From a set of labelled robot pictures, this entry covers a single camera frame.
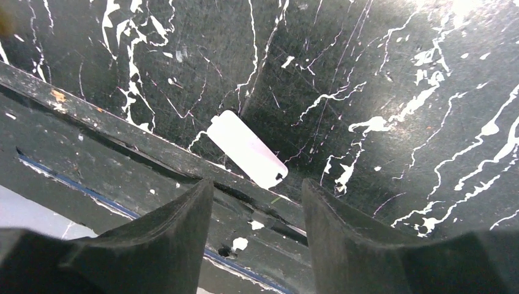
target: marble tile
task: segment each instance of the marble tile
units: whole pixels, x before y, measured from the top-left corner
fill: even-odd
[[[7,1],[0,56],[203,158],[233,109],[302,178],[415,235],[519,225],[513,1]]]

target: white rectangular object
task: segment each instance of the white rectangular object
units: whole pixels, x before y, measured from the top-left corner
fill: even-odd
[[[234,112],[224,111],[211,119],[207,136],[259,187],[279,184],[288,168]]]

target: dark blurry object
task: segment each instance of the dark blurry object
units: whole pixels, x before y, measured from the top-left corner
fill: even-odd
[[[337,200],[312,180],[303,206],[317,293],[519,293],[519,232],[429,242]]]
[[[13,16],[6,11],[5,7],[0,7],[0,37],[8,37],[14,33]]]
[[[0,230],[0,293],[195,294],[211,219],[213,184],[98,236],[63,241]]]

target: blue line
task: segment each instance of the blue line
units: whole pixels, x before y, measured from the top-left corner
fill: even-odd
[[[125,215],[127,215],[129,218],[131,219],[137,219],[139,217],[141,217],[138,213],[134,212],[134,211],[131,211],[129,210],[128,208],[104,197],[103,195],[100,195],[99,193],[96,193],[94,192],[93,190],[90,190],[88,189],[87,187],[84,187],[82,186],[81,184],[79,184],[78,182],[75,182],[75,181],[72,181],[70,178],[67,178],[66,176],[63,176],[63,175],[59,175],[57,173],[55,173],[53,170],[51,170],[50,168],[28,158],[27,156],[25,155],[22,155],[22,154],[19,154],[18,155],[20,157],[20,160],[23,160],[25,162],[27,162],[28,164],[31,164],[33,166],[35,166],[36,168],[44,171],[45,173],[48,173],[51,177],[53,178],[56,178],[64,183],[66,183],[67,185],[69,185],[70,187],[73,187],[74,189],[76,190],[79,190],[89,196],[91,196],[92,198],[112,207],[113,209],[119,211],[120,213],[123,213]],[[254,273],[253,271],[249,271],[237,264],[235,264],[234,262],[231,262],[223,257],[221,257],[219,254],[216,254],[214,252],[212,252],[211,250],[209,250],[208,248],[205,248],[204,250],[204,255],[208,258],[211,258],[213,260],[215,260],[216,262],[222,264],[222,265],[226,265],[234,270],[236,270],[237,272],[243,274],[243,275],[246,275],[248,277],[250,277],[251,279],[254,279],[262,284],[265,284],[269,287],[272,287],[278,291],[281,291],[283,293],[286,293],[286,294],[291,294],[292,292],[290,292],[288,289],[280,286],[280,285],[277,285],[267,279],[265,279],[264,277],[260,276],[259,274],[256,274]]]

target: black countertop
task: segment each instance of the black countertop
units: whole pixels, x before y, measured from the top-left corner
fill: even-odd
[[[303,178],[419,236],[519,225],[519,3],[9,0],[4,62],[241,171],[236,110]]]

